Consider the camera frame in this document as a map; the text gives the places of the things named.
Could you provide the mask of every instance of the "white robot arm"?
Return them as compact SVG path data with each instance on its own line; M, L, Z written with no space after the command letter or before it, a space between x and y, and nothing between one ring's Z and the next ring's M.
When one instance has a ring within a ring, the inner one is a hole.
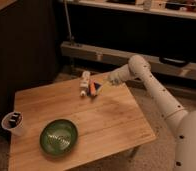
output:
M112 85L135 78L143 82L176 138L174 171L196 171L196 111L189 113L152 75L150 68L142 56L135 55L128 64L112 71L108 81Z

